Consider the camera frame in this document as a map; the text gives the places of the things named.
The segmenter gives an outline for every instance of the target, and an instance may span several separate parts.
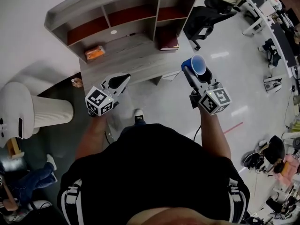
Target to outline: wooden shelf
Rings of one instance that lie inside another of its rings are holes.
[[[181,12],[177,7],[162,7],[158,11],[157,21],[174,20],[187,18],[187,16]]]
[[[156,13],[151,5],[127,8],[108,15],[108,20],[112,27],[124,23],[137,21],[145,18],[155,17]]]
[[[108,24],[104,16],[87,22],[67,33],[67,45],[70,46],[90,35],[108,29]]]

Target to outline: seated person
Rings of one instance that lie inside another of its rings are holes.
[[[275,173],[282,171],[284,167],[285,147],[279,137],[273,136],[269,143],[260,141],[255,152],[245,157],[243,165],[248,169],[260,169],[264,158],[273,165],[272,169]]]
[[[53,173],[56,169],[53,157],[47,154],[47,162],[43,168],[31,171],[17,181],[7,184],[5,173],[0,172],[0,213],[10,215],[19,206],[23,207],[31,202],[32,192],[35,189],[45,188],[57,182]]]
[[[283,29],[285,32],[285,36],[287,41],[289,42],[292,52],[297,58],[300,55],[300,37],[299,32],[297,30],[294,30],[292,28],[289,29]],[[270,38],[268,39],[263,46],[258,47],[258,50],[260,52],[270,53],[270,58],[268,56],[269,68],[273,69],[277,67],[279,60],[281,59],[281,56],[278,54],[276,47],[274,45],[273,40]]]

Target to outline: black t-shirt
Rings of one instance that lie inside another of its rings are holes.
[[[229,177],[238,181],[247,204],[249,190],[231,160],[160,124],[125,132],[102,153],[75,161],[62,176],[61,195],[82,179],[84,223],[126,224],[135,214],[159,207],[191,208],[228,220]]]

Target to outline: computer monitor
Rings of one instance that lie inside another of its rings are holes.
[[[289,19],[292,21],[294,26],[297,26],[300,23],[298,17],[296,16],[296,14],[292,8],[287,10],[286,14],[289,17]]]

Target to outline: blue cup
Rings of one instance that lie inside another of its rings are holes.
[[[186,60],[181,65],[181,70],[187,66],[191,71],[197,75],[203,75],[206,71],[206,62],[200,55],[194,55],[192,58]]]

